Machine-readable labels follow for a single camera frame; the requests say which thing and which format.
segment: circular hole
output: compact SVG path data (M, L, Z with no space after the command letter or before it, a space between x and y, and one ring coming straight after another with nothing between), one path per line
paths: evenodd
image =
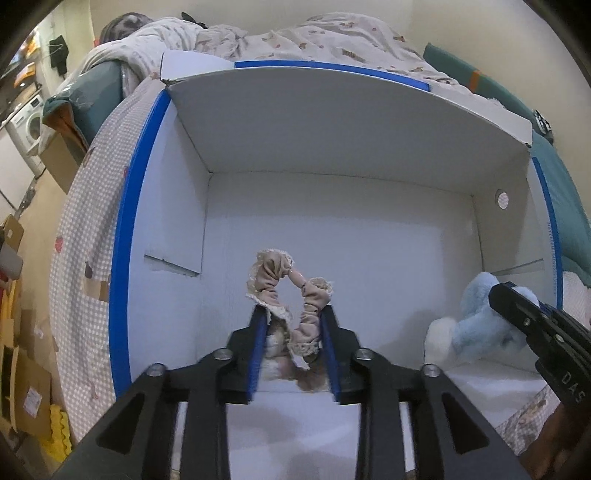
M504 192L503 190L497 190L495 199L496 204L501 210L505 210L509 206L509 196L507 195L507 192Z
M38 140L41 136L41 117L35 116L31 119L29 124L29 135L33 140Z

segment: stuffed animal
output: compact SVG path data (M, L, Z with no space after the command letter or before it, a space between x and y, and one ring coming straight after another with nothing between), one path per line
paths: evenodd
M525 335L495 312L488 303L488 294L499 281L488 272L472 280L462 295L460 310L463 319L451 317L435 320L425 338L425 363L443 369L473 362L502 350L520 351ZM535 294L526 287L514 287L529 301L539 306Z

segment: yellow foam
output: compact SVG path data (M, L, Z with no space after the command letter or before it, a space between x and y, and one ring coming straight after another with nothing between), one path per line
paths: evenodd
M10 291L5 290L2 295L2 304L0 304L0 322L8 318L10 304Z
M68 414L57 405L49 407L51 418L51 440L40 439L41 446L57 462L62 463L72 452Z

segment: cardboard box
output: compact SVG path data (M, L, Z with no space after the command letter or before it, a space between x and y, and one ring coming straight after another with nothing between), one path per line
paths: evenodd
M51 438L51 375L20 347L0 343L0 416L16 432Z
M11 282L0 304L0 342L14 348L21 330L21 281Z
M6 217L2 223L2 230L4 230L4 242L15 252L18 252L18 247L21 245L25 230L19 221L14 218L14 215L8 215Z
M39 157L60 188L68 193L78 171L78 163L60 134L53 137Z

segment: orange object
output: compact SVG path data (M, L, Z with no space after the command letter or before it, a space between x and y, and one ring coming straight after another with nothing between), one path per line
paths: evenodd
M37 39L37 35L33 35L31 41L29 42L29 45L27 45L27 58L30 59L31 56L37 51L39 50L39 42Z
M470 81L468 82L468 88L472 93L476 93L476 89L478 88L478 81L482 76L482 72L480 70L474 70L472 72L472 76L470 77Z
M19 88L20 84L24 82L29 77L34 77L36 72L35 62L32 61L26 67L24 67L20 72L17 73L17 76L14 79L14 88Z
M76 128L74 112L69 103L56 107L49 115L44 117L43 123L61 133L65 138L72 140L83 152L88 151L88 143Z

